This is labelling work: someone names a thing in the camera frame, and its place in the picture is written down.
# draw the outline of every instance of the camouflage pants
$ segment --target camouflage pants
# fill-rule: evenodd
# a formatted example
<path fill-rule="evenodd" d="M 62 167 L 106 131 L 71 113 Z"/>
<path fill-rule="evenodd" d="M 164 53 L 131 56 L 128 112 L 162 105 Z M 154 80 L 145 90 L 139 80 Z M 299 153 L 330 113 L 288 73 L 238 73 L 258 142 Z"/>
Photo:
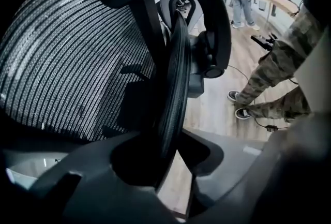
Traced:
<path fill-rule="evenodd" d="M 266 88 L 293 77 L 322 37 L 323 28 L 303 5 L 296 20 L 285 35 L 276 40 L 273 50 L 259 60 L 245 88 L 236 102 L 253 117 L 292 119 L 310 112 L 301 89 L 298 87 L 273 102 L 248 106 Z"/>

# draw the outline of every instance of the sneaker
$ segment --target sneaker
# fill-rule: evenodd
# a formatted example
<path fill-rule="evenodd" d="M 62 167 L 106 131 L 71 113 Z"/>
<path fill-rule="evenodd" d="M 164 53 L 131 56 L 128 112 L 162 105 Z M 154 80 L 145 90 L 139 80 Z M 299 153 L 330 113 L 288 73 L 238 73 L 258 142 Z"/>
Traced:
<path fill-rule="evenodd" d="M 256 30 L 256 31 L 260 30 L 260 27 L 258 25 L 256 25 L 256 24 L 255 25 L 249 25 L 249 24 L 247 24 L 247 26 L 249 28 L 252 28 L 252 29 Z"/>
<path fill-rule="evenodd" d="M 228 92 L 228 99 L 230 101 L 235 102 L 236 101 L 237 94 L 239 94 L 239 92 L 237 92 L 237 91 L 229 91 Z"/>
<path fill-rule="evenodd" d="M 237 26 L 237 25 L 232 24 L 232 27 L 235 28 L 235 29 L 238 29 L 238 28 L 241 28 L 241 27 L 245 27 L 245 24 L 244 23 L 241 23 L 240 26 Z"/>
<path fill-rule="evenodd" d="M 239 108 L 234 112 L 234 115 L 240 120 L 246 120 L 248 118 L 251 118 L 251 115 L 247 113 L 247 110 L 245 108 Z"/>

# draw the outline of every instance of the black sneaker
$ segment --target black sneaker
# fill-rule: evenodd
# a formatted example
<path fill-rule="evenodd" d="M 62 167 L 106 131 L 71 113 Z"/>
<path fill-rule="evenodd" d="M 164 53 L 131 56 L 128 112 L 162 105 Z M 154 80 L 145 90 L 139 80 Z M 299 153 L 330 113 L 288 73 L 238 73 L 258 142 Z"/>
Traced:
<path fill-rule="evenodd" d="M 238 91 L 229 91 L 229 92 L 228 92 L 228 99 L 229 99 L 230 101 L 235 102 L 235 101 L 236 101 L 236 96 L 237 96 L 237 94 L 239 94 Z"/>
<path fill-rule="evenodd" d="M 240 120 L 246 120 L 252 117 L 245 108 L 239 108 L 234 112 L 234 115 Z"/>

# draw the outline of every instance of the wooden floor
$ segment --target wooden floor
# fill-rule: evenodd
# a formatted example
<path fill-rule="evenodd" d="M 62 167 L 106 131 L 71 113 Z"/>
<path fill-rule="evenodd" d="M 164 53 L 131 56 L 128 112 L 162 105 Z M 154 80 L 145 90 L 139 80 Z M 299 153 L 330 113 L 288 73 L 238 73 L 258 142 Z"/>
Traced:
<path fill-rule="evenodd" d="M 232 20 L 231 8 L 228 9 L 228 13 L 230 20 Z M 257 17 L 256 15 L 255 20 L 257 25 L 261 27 L 259 32 L 248 27 L 239 29 L 231 28 L 232 50 L 229 65 L 242 71 L 248 78 L 258 65 L 259 58 L 267 53 L 267 51 L 250 39 L 251 35 L 263 35 L 267 37 L 269 31 L 277 35 L 275 29 L 269 28 L 271 25 L 268 25 L 262 17 Z M 198 35 L 203 30 L 205 30 L 205 27 L 202 18 L 190 33 L 192 35 Z M 260 127 L 254 119 L 246 121 L 236 119 L 234 116 L 234 106 L 227 99 L 228 91 L 241 91 L 246 83 L 246 78 L 238 70 L 231 67 L 228 67 L 224 75 L 217 79 L 205 79 L 204 94 L 197 99 L 188 99 L 184 127 L 195 128 L 223 136 L 267 141 L 271 133 L 267 132 L 265 128 Z M 284 81 L 276 87 L 268 88 L 255 102 L 273 101 L 295 87 L 296 85 L 290 81 Z M 270 124 L 277 125 L 278 127 L 287 127 L 289 125 L 283 120 L 261 118 L 258 121 L 262 125 Z M 170 209 L 184 214 L 190 184 L 190 172 L 177 153 L 162 192 L 159 193 L 159 197 Z"/>

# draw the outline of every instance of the jeans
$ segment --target jeans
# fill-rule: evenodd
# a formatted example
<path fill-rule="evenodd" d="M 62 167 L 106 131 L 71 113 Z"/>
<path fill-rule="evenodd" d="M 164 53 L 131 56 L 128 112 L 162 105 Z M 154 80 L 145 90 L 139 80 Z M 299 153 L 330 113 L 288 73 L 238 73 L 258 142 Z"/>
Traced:
<path fill-rule="evenodd" d="M 233 0 L 233 24 L 235 26 L 240 26 L 242 23 L 242 9 L 244 10 L 247 24 L 255 25 L 252 18 L 251 1 L 252 0 Z"/>

